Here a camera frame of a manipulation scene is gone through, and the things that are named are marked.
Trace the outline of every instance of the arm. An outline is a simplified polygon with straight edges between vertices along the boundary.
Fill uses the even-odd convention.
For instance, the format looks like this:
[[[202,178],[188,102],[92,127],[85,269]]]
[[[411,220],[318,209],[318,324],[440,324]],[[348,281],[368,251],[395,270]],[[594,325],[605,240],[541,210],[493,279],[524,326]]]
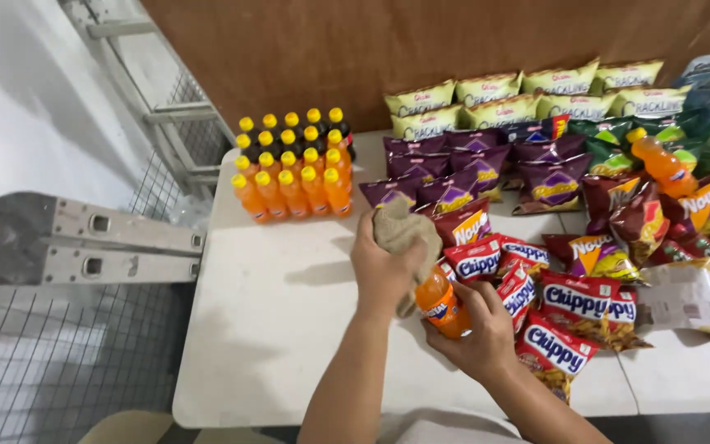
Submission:
[[[426,256],[416,242],[402,255],[374,242],[369,211],[360,218],[351,259],[358,286],[355,315],[317,385],[297,442],[374,442],[380,426],[388,329]]]
[[[523,437],[533,442],[609,442],[585,418],[552,394],[514,353],[514,328],[495,288],[454,283],[467,306],[473,332],[449,340],[424,321],[427,342],[487,389]]]

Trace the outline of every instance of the yellow bottle cap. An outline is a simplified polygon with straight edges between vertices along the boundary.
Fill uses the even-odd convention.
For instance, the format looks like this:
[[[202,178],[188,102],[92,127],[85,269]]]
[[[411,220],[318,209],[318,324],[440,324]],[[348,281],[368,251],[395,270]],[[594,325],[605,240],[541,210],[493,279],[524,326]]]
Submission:
[[[313,166],[307,166],[301,170],[301,177],[304,181],[310,182],[316,178],[316,170]]]
[[[251,137],[247,134],[240,134],[235,141],[237,142],[237,146],[240,148],[247,148],[251,146]]]
[[[281,185],[289,185],[292,182],[294,182],[294,180],[295,180],[295,177],[292,176],[291,171],[281,171],[279,173],[279,183]]]
[[[246,156],[237,156],[234,158],[234,166],[238,170],[244,170],[245,168],[251,166],[251,161]]]
[[[341,153],[339,152],[338,149],[331,148],[331,149],[328,149],[328,151],[325,153],[325,157],[327,157],[328,162],[335,164],[341,160]]]
[[[325,170],[325,182],[332,183],[339,180],[339,172],[335,168]]]
[[[285,166],[292,166],[295,165],[295,162],[297,162],[297,158],[295,157],[295,153],[292,153],[291,151],[287,151],[286,153],[283,153],[281,155],[281,163],[284,164]]]
[[[337,106],[335,108],[331,108],[327,116],[330,117],[331,122],[340,122],[344,118],[344,113],[341,112],[341,108]]]
[[[645,130],[645,128],[635,128],[626,134],[626,140],[629,141],[629,143],[635,143],[636,141],[639,141],[641,138],[647,135],[648,132]]]
[[[268,146],[273,143],[273,135],[270,134],[270,131],[262,131],[259,133],[259,143],[262,146]]]
[[[281,132],[281,141],[284,142],[284,144],[289,145],[290,143],[295,142],[295,133],[291,129],[284,129]]]
[[[327,134],[327,141],[334,144],[341,142],[341,131],[338,129],[331,129],[330,133]]]
[[[296,126],[301,122],[301,118],[297,116],[296,112],[288,112],[286,113],[286,116],[284,116],[284,123],[289,126]]]
[[[232,176],[232,185],[235,188],[242,188],[245,187],[246,184],[245,176],[243,175],[234,175]]]
[[[264,171],[256,173],[254,179],[256,180],[256,185],[261,185],[262,187],[270,183],[270,175]]]
[[[251,117],[243,117],[240,119],[240,129],[243,131],[250,131],[254,128],[254,121]]]
[[[320,136],[320,132],[316,130],[313,126],[306,126],[303,130],[303,136],[305,136],[307,141],[315,141],[317,137]]]
[[[262,153],[259,155],[259,165],[262,165],[263,167],[271,167],[274,162],[275,159],[273,159],[273,155],[271,153]]]
[[[262,124],[265,126],[265,128],[272,128],[273,126],[276,126],[279,124],[278,119],[275,118],[274,114],[266,114],[264,117],[262,117]]]
[[[316,151],[316,148],[306,148],[303,151],[303,158],[306,162],[316,162],[320,158],[320,154]]]
[[[320,114],[320,110],[311,108],[309,112],[306,113],[306,118],[309,120],[309,123],[317,123],[322,118],[322,115]]]

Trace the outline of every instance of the brown cloth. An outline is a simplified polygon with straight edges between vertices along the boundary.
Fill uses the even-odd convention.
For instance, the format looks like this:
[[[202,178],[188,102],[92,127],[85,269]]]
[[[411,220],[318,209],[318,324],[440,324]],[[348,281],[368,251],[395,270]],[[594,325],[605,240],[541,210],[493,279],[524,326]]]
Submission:
[[[409,212],[406,199],[393,199],[384,207],[377,209],[374,215],[374,240],[380,248],[391,254],[402,254],[413,244],[417,236],[426,242],[428,248],[426,259],[413,277],[415,284],[413,290],[429,278],[431,268],[440,256],[443,241],[437,235],[435,225],[428,217]],[[406,318],[414,309],[415,294],[411,291],[399,302],[396,315]]]

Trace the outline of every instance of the hand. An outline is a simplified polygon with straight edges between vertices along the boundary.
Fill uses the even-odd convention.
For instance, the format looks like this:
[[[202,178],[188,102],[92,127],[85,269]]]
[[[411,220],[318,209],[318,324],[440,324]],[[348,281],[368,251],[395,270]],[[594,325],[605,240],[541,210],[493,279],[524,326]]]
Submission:
[[[413,288],[413,275],[426,258],[426,242],[420,237],[403,254],[390,254],[374,241],[374,213],[360,217],[350,254],[358,287],[357,310],[389,321],[396,304]]]
[[[519,364],[514,353],[514,324],[495,288],[488,282],[452,285],[467,307],[473,331],[452,340],[423,319],[426,342],[482,385],[514,370]]]

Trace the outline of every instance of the table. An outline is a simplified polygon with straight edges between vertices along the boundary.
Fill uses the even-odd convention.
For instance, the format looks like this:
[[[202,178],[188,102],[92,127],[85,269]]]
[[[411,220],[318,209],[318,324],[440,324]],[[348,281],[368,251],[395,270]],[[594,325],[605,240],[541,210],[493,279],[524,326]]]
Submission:
[[[586,221],[577,216],[561,215],[568,233],[585,232]],[[618,355],[639,413],[710,412],[710,338],[694,330],[650,332],[644,338],[656,348]]]
[[[384,135],[356,134],[355,182],[385,177]],[[360,192],[353,190],[356,216],[258,226],[231,194],[235,155],[222,163],[174,394],[174,418],[185,428],[299,424],[355,309],[349,253],[357,215],[368,207]],[[509,217],[517,193],[505,195],[490,210],[496,231],[536,242],[564,232],[557,214]],[[417,318],[393,321],[385,378],[385,413],[436,407],[505,417],[426,345]],[[637,414],[612,351],[577,376],[571,403],[587,416]]]

